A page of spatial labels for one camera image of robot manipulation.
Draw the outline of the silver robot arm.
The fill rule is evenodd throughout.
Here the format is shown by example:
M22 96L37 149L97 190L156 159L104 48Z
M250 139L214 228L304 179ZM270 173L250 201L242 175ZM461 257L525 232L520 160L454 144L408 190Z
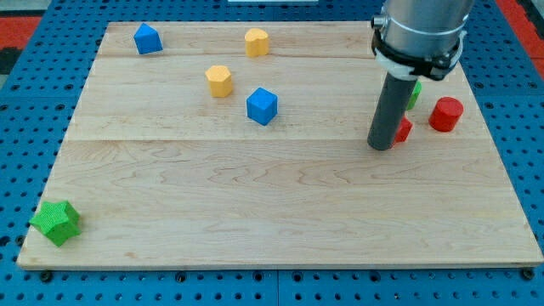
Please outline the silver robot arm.
M371 19L372 52L391 76L443 80L463 50L474 0L387 0Z

